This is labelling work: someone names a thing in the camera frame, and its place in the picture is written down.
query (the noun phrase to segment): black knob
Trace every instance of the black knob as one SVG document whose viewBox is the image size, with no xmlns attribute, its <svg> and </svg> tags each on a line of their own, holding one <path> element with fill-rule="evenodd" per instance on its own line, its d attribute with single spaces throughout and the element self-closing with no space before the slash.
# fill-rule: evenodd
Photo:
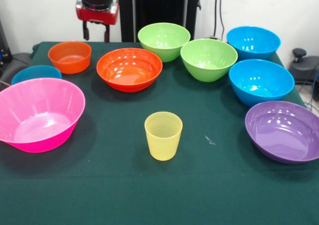
<svg viewBox="0 0 319 225">
<path fill-rule="evenodd" d="M 296 48 L 296 49 L 293 49 L 293 54 L 296 58 L 301 59 L 307 54 L 307 52 L 304 49 Z"/>
</svg>

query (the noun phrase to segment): translucent yellow cup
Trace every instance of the translucent yellow cup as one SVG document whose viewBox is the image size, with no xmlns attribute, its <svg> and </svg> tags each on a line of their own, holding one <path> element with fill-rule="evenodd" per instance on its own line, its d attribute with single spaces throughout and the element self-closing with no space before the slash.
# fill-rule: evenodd
<svg viewBox="0 0 319 225">
<path fill-rule="evenodd" d="M 183 122 L 170 112 L 157 112 L 145 120 L 145 132 L 153 158 L 166 161 L 176 154 Z"/>
</svg>

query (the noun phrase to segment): light blue bowl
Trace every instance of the light blue bowl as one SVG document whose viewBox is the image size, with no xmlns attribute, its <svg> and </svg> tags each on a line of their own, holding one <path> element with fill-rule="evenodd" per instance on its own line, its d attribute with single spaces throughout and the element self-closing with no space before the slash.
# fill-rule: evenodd
<svg viewBox="0 0 319 225">
<path fill-rule="evenodd" d="M 269 59 L 281 44 L 275 33 L 253 26 L 230 30 L 227 33 L 227 42 L 237 50 L 238 60 Z"/>
<path fill-rule="evenodd" d="M 49 65 L 36 65 L 26 69 L 23 69 L 19 73 L 17 73 L 12 81 L 11 85 L 17 84 L 19 82 L 29 80 L 29 79 L 36 79 L 36 78 L 62 78 L 61 72 Z"/>
<path fill-rule="evenodd" d="M 260 59 L 235 63 L 229 70 L 231 85 L 243 104 L 282 100 L 295 86 L 295 80 L 282 66 Z"/>
</svg>

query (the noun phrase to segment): bowl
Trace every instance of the bowl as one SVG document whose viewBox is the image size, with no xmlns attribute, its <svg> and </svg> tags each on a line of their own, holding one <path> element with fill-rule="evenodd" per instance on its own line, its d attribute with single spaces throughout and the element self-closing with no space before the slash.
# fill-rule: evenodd
<svg viewBox="0 0 319 225">
<path fill-rule="evenodd" d="M 0 92 L 0 140 L 29 153 L 55 149 L 70 137 L 84 107 L 83 92 L 66 80 L 17 83 Z"/>
<path fill-rule="evenodd" d="M 182 46 L 190 40 L 190 33 L 178 24 L 154 23 L 140 29 L 138 39 L 144 49 L 169 62 L 179 56 Z"/>
<path fill-rule="evenodd" d="M 279 48 L 279 37 L 270 30 L 242 26 L 227 33 L 227 42 L 238 52 L 238 59 L 269 59 Z"/>
<path fill-rule="evenodd" d="M 157 79 L 162 61 L 144 49 L 122 48 L 102 56 L 96 70 L 112 88 L 133 93 L 146 89 Z"/>
<path fill-rule="evenodd" d="M 231 85 L 245 105 L 281 100 L 292 91 L 295 80 L 282 66 L 260 59 L 242 60 L 229 70 Z"/>
<path fill-rule="evenodd" d="M 56 44 L 48 53 L 52 64 L 64 74 L 76 74 L 89 67 L 91 47 L 80 41 L 67 41 Z"/>
<path fill-rule="evenodd" d="M 275 161 L 299 164 L 319 158 L 319 117 L 305 107 L 263 102 L 248 111 L 245 125 L 260 152 Z"/>
<path fill-rule="evenodd" d="M 14 85 L 25 80 L 36 79 L 36 78 L 61 79 L 62 75 L 61 75 L 61 72 L 58 69 L 54 68 L 53 66 L 36 65 L 36 66 L 23 69 L 19 73 L 17 73 L 13 77 L 11 84 Z"/>
<path fill-rule="evenodd" d="M 180 51 L 188 72 L 197 80 L 213 82 L 224 76 L 237 60 L 236 50 L 215 39 L 196 39 Z"/>
</svg>

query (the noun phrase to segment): orange bowl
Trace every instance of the orange bowl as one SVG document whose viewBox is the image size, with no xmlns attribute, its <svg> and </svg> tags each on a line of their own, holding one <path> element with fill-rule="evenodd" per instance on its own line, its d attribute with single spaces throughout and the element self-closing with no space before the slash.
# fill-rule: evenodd
<svg viewBox="0 0 319 225">
<path fill-rule="evenodd" d="M 98 61 L 99 76 L 112 88 L 133 93 L 149 87 L 163 68 L 154 53 L 139 48 L 113 50 Z"/>
<path fill-rule="evenodd" d="M 48 56 L 58 70 L 64 74 L 76 74 L 87 69 L 91 60 L 91 47 L 80 41 L 67 41 L 56 44 Z"/>
</svg>

